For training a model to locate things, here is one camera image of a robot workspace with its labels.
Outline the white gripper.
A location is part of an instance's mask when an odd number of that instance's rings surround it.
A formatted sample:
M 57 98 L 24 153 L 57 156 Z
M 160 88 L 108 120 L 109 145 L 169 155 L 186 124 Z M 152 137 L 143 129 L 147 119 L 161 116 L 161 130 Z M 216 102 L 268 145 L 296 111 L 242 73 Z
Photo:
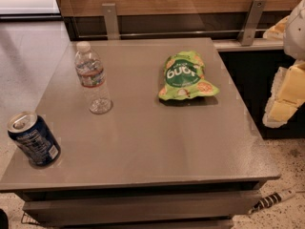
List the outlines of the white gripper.
M 296 60 L 293 66 L 280 67 L 274 75 L 272 95 L 262 118 L 266 127 L 279 128 L 305 103 L 305 0 L 299 2 L 289 17 L 267 29 L 263 38 L 283 39 L 284 52 Z

